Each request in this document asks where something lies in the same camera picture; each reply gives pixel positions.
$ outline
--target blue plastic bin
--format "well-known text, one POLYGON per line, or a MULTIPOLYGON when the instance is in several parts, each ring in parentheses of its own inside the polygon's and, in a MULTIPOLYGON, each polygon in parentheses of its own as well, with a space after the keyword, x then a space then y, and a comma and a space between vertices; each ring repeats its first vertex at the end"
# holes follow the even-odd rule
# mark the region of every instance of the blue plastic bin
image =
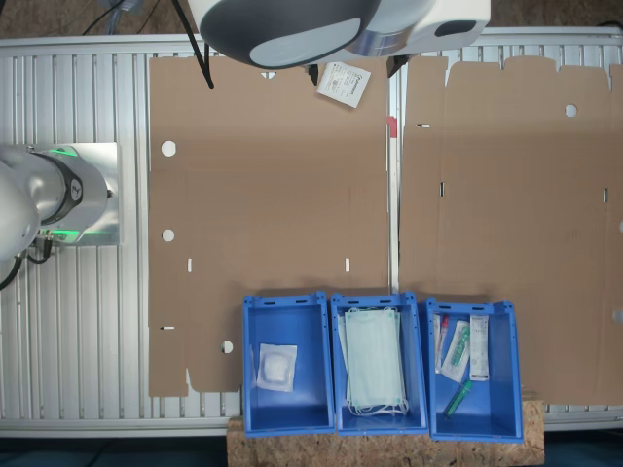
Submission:
MULTIPOLYGON (((418 303, 418 310, 432 439, 522 443, 522 382, 513 304, 457 304, 428 299, 418 303), (472 381, 471 391, 450 419, 444 416, 444 410, 458 391, 459 384, 435 373, 434 313, 449 317, 448 336, 442 353, 444 359, 458 320, 469 322, 472 314, 489 315, 489 381, 472 381)), ((463 382, 468 380, 469 364, 463 382)))
POLYGON ((263 436, 333 433, 327 299, 245 297, 242 302, 244 434, 263 436), (296 345, 293 392, 256 385, 260 343, 296 345))
POLYGON ((334 295, 331 297, 331 321, 338 435, 421 435, 428 433, 416 296, 410 292, 382 297, 334 295), (400 312, 400 352, 409 411, 406 415, 384 413, 374 416, 355 416, 348 410, 347 369, 340 347, 338 316, 344 315, 353 307, 385 308, 387 306, 395 307, 400 312))

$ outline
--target floor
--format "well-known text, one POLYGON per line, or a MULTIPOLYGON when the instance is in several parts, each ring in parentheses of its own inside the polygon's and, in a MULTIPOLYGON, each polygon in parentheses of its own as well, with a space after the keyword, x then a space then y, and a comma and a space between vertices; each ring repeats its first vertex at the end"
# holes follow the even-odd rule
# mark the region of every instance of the floor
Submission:
MULTIPOLYGON (((136 34, 157 2, 142 34, 184 32, 169 0, 131 1, 142 7, 121 15, 117 34, 136 34)), ((187 1, 180 3, 190 18, 187 1)), ((105 11, 103 4, 105 0, 6 0, 0 39, 80 35, 105 11)), ((623 21, 623 0, 492 0, 490 26, 594 26, 609 20, 623 21)), ((101 21, 90 34, 102 34, 104 27, 101 21)))

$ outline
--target flattened cardboard box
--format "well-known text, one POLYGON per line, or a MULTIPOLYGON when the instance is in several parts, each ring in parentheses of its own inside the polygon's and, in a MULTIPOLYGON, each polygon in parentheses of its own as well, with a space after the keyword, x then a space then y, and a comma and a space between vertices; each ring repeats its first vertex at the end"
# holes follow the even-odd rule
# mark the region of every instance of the flattened cardboard box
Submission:
POLYGON ((515 302, 522 381, 623 404, 623 69, 413 58, 400 285, 515 302), (577 109, 568 117, 567 106, 577 109), (417 124, 429 124, 430 128, 417 124))
POLYGON ((150 396, 186 396, 187 369, 239 389, 245 295, 386 292, 385 62, 354 65, 372 72, 357 109, 303 68, 217 57, 210 90, 194 58, 151 61, 150 396))

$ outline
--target white packet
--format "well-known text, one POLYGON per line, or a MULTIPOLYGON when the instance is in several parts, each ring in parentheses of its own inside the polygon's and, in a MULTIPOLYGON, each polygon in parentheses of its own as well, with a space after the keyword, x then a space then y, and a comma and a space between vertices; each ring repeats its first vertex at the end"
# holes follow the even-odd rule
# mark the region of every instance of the white packet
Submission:
POLYGON ((261 343, 257 387, 269 391, 292 392, 296 355, 296 345, 261 343))
POLYGON ((467 362, 469 361, 470 338, 469 335, 467 335, 467 342, 465 343, 460 360, 458 360, 456 364, 453 363, 455 360, 455 351, 457 350, 458 342, 460 341, 460 336, 465 328, 469 329, 469 323, 467 321, 457 321, 455 334, 452 336, 452 342, 450 342, 448 354, 446 355, 444 364, 441 367, 441 374, 456 382, 462 382, 463 374, 465 373, 465 368, 467 367, 467 362))
POLYGON ((441 316, 433 314, 433 328, 435 333, 435 373, 439 373, 437 369, 437 349, 439 348, 439 337, 441 334, 441 316))
POLYGON ((356 109, 370 75, 369 71, 340 61, 327 63, 316 92, 356 109))
POLYGON ((469 379, 489 380, 489 316, 469 317, 469 379))

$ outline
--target sterile packaging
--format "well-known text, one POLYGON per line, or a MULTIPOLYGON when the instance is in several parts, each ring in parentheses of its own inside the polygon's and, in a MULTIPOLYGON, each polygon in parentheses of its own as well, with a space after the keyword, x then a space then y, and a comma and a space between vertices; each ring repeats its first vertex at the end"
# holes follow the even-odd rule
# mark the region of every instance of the sterile packaging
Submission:
POLYGON ((257 387, 269 391, 292 392, 296 355, 296 345, 261 343, 257 387))
POLYGON ((446 337, 448 336, 448 315, 444 316, 439 330, 439 339, 435 343, 435 373, 441 373, 441 358, 443 356, 446 337))
POLYGON ((455 334, 450 342, 448 354, 441 367, 441 374, 456 382, 462 382, 469 361, 469 323, 457 321, 455 334))
POLYGON ((437 355, 439 354, 439 337, 441 335, 441 316, 435 313, 433 319, 433 332, 435 333, 435 373, 439 373, 437 370, 437 355))
POLYGON ((339 326, 338 330, 346 355, 350 412, 358 416, 405 414, 408 403, 399 348, 400 313, 393 308, 353 308, 344 319, 345 329, 340 332, 339 326))
POLYGON ((469 317, 469 378, 489 380, 489 316, 469 317))

